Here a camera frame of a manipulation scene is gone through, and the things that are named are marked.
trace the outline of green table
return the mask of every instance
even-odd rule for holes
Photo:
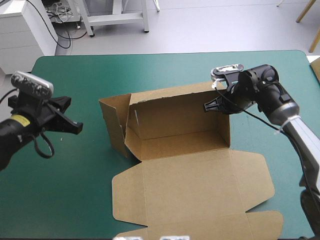
[[[40,158],[29,144],[0,172],[0,237],[110,238],[139,226],[112,216],[112,177],[137,164],[111,148],[98,99],[130,92],[209,81],[213,67],[273,65],[320,136],[320,88],[301,51],[48,56],[32,73],[54,84],[54,96],[70,96],[66,115],[84,122],[78,135],[48,133],[56,155]],[[258,113],[257,107],[250,108]],[[284,136],[246,114],[231,116],[231,147],[265,156],[275,196],[253,211],[279,210],[282,237],[311,236],[300,207],[302,171]]]

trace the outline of black robotic arm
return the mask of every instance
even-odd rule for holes
[[[269,121],[280,126],[275,128],[286,135],[299,155],[303,176],[300,186],[305,187],[300,201],[303,211],[315,237],[320,239],[320,140],[299,116],[299,106],[279,83],[277,70],[270,65],[261,65],[243,71],[243,65],[234,64],[217,67],[211,71],[212,88],[220,96],[204,104],[205,111],[225,114],[246,112],[257,103]],[[222,94],[217,89],[218,82],[226,82],[227,89]]]

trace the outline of cardboard tab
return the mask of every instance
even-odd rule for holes
[[[282,232],[284,217],[278,211],[248,212],[253,239],[272,240],[278,239]]]
[[[275,195],[275,188],[263,155],[231,150],[230,156],[245,211]]]
[[[125,135],[130,97],[131,94],[125,94],[99,100],[111,145],[125,157],[128,157]]]
[[[117,220],[147,225],[142,167],[138,164],[112,179],[113,217]]]

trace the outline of open cardboard box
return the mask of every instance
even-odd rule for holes
[[[247,213],[275,193],[266,161],[229,149],[229,116],[203,109],[216,96],[203,82],[100,99],[112,146],[141,161],[113,178],[113,216],[147,227],[118,236],[278,239],[279,212]]]

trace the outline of box lid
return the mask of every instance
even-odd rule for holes
[[[147,226],[121,237],[276,240],[279,212],[246,212],[274,193],[262,155],[220,149],[143,161],[118,174],[113,216]]]

